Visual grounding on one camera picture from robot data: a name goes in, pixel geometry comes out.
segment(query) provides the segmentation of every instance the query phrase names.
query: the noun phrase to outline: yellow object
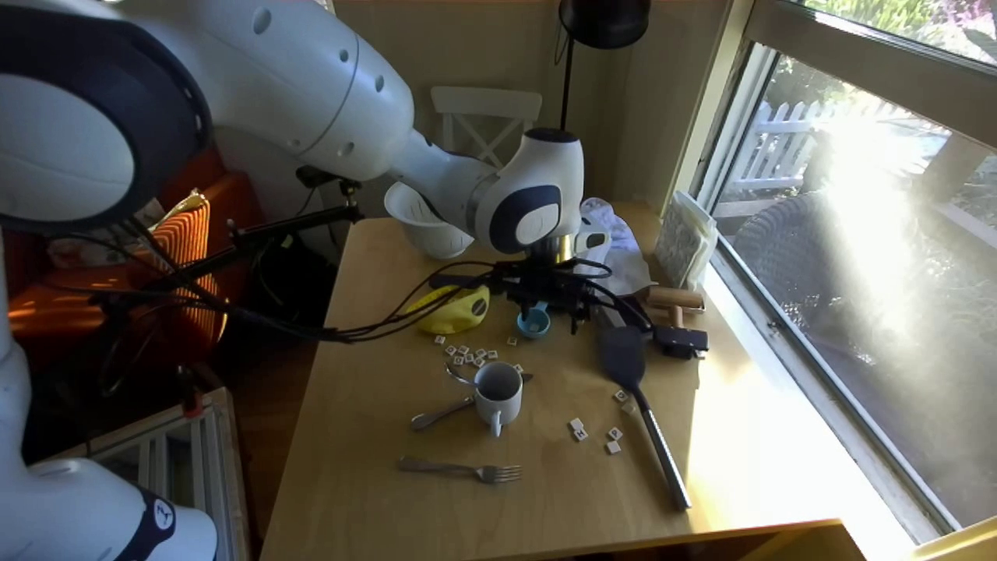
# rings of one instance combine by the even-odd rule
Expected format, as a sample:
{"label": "yellow object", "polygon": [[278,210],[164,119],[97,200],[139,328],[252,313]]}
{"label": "yellow object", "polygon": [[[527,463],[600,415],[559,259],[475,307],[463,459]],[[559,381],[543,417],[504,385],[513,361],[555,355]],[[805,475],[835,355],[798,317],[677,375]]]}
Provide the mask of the yellow object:
{"label": "yellow object", "polygon": [[[432,300],[447,300],[455,289],[462,289],[462,286],[429,289],[422,300],[414,300],[410,305],[404,305],[404,310],[414,310]],[[453,301],[447,301],[442,307],[437,307],[423,322],[417,322],[417,328],[427,333],[442,333],[442,336],[475,329],[488,313],[488,300],[491,300],[488,286],[477,286],[463,297],[455,297]]]}

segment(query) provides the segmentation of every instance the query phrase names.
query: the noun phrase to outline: black tool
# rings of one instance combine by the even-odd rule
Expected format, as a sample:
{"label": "black tool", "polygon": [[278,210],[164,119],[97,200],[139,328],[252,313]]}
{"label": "black tool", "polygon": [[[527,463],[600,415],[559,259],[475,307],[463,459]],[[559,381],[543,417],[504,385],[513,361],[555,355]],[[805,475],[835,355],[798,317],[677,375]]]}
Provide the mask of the black tool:
{"label": "black tool", "polygon": [[597,359],[600,359],[600,371],[612,375],[637,398],[639,415],[647,431],[647,438],[650,438],[650,448],[657,455],[657,467],[660,467],[663,482],[670,488],[670,500],[677,510],[684,510],[688,493],[684,493],[681,475],[680,475],[677,459],[667,448],[667,438],[660,433],[660,424],[641,393],[645,333],[639,328],[600,328],[597,329]]}

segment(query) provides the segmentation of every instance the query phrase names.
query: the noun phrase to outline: black cylinder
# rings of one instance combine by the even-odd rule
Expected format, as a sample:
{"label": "black cylinder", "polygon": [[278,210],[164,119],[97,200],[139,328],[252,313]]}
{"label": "black cylinder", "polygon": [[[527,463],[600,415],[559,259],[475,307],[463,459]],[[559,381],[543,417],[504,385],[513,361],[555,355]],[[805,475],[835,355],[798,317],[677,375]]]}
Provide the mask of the black cylinder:
{"label": "black cylinder", "polygon": [[594,51],[619,51],[647,32],[650,0],[560,0],[564,32]]}

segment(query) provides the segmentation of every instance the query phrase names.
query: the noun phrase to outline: windowpane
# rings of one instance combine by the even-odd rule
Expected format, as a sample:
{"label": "windowpane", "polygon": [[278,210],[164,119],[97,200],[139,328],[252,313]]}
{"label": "windowpane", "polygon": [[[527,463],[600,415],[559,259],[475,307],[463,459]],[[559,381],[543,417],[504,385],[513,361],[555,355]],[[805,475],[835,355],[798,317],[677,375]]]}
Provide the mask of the windowpane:
{"label": "windowpane", "polygon": [[842,16],[924,46],[978,62],[997,62],[994,0],[800,0],[811,9]]}
{"label": "windowpane", "polygon": [[957,522],[997,515],[997,157],[780,56],[714,217]]}

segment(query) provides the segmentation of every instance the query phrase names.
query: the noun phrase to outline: white cup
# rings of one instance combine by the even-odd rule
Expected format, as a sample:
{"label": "white cup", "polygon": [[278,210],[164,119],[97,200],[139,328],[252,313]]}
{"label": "white cup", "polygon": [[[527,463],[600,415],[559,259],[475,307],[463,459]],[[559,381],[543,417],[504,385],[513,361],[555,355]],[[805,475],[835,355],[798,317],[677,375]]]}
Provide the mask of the white cup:
{"label": "white cup", "polygon": [[481,417],[500,438],[502,431],[519,417],[524,409],[524,375],[513,364],[491,361],[475,375],[475,401]]}
{"label": "white cup", "polygon": [[427,204],[427,200],[409,183],[393,183],[382,192],[382,210],[404,228],[409,243],[427,259],[449,261],[449,259],[457,259],[475,243],[466,229],[442,220]]}

